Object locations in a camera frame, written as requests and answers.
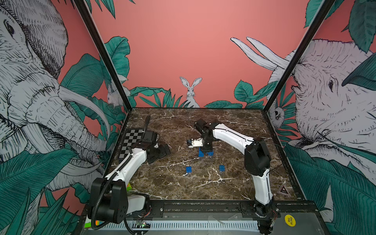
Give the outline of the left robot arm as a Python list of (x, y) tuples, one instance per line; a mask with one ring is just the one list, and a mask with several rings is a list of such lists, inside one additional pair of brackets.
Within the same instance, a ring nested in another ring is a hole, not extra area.
[(142, 145), (137, 144), (122, 163), (105, 177), (97, 178), (91, 185), (88, 218), (105, 224), (119, 224), (133, 212), (150, 211), (150, 203), (141, 194), (127, 194), (127, 186), (135, 172), (144, 163), (170, 155), (167, 144)]

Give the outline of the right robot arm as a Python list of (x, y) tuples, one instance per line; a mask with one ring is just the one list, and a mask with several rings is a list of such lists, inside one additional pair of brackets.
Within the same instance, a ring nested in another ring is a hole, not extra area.
[(243, 135), (221, 122), (205, 122), (199, 119), (194, 124), (200, 133), (199, 139), (187, 141), (189, 148), (199, 147), (202, 153), (212, 152), (212, 143), (223, 141), (244, 155), (244, 167), (252, 175), (255, 189), (255, 213), (261, 218), (276, 219), (274, 198), (269, 179), (271, 156), (266, 143), (260, 138)]

